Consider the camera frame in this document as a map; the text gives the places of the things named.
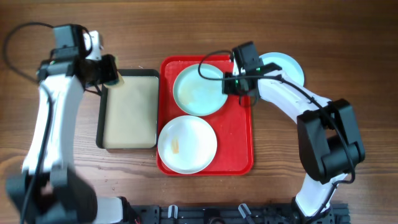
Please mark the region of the white round plate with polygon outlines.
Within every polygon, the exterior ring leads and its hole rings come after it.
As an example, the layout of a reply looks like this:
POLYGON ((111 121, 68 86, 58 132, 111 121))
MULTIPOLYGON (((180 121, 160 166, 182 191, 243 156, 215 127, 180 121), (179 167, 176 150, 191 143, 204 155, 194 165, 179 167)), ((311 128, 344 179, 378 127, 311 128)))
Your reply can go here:
POLYGON ((213 128, 197 116, 184 115, 161 130, 157 152, 160 160, 178 174, 195 174, 216 156, 218 141, 213 128))

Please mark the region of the light blue round plate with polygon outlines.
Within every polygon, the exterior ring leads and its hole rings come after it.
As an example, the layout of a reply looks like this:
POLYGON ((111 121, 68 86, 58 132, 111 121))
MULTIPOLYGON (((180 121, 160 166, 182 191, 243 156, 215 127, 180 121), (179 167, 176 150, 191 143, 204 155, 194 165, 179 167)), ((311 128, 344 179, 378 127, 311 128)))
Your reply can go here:
POLYGON ((222 92, 223 72, 213 65, 201 64, 201 74, 216 80, 207 80, 198 73, 199 64, 182 70, 173 85, 173 97, 177 106, 187 114, 208 116, 221 109, 228 96, 222 92))

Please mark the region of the green and yellow sponge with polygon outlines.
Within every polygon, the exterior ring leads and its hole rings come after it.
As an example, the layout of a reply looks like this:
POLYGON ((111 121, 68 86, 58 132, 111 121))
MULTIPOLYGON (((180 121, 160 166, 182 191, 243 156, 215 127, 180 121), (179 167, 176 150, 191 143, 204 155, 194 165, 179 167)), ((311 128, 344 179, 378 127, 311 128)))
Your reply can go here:
POLYGON ((119 60, 117 57, 114 58, 114 71, 116 72, 117 78, 114 80, 111 80, 109 82, 106 82, 104 86, 106 88, 117 88, 121 85, 124 85, 124 80, 123 76, 120 74, 118 70, 118 65, 119 65, 119 60))

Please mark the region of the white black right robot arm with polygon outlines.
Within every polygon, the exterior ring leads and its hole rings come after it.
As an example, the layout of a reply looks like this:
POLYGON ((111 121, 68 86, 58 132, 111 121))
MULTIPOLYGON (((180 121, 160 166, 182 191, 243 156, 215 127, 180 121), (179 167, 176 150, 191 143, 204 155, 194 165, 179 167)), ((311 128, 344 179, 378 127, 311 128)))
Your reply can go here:
POLYGON ((324 216, 337 188, 356 180, 355 168, 365 158, 351 104, 312 93, 281 68, 226 72, 223 90, 239 96, 254 93, 295 122, 299 158, 306 176, 293 205, 304 221, 324 216))

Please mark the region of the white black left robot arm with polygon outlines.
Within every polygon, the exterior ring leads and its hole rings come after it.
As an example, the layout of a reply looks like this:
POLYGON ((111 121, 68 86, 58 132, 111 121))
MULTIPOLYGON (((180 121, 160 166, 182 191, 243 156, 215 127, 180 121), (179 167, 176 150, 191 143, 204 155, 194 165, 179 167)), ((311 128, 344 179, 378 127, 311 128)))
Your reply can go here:
POLYGON ((124 197, 98 199, 72 169, 76 114, 87 84, 118 80, 116 59, 78 57, 44 60, 37 72, 40 106, 39 146, 32 146, 21 176, 7 181, 7 191, 21 213, 21 223, 139 223, 124 197))

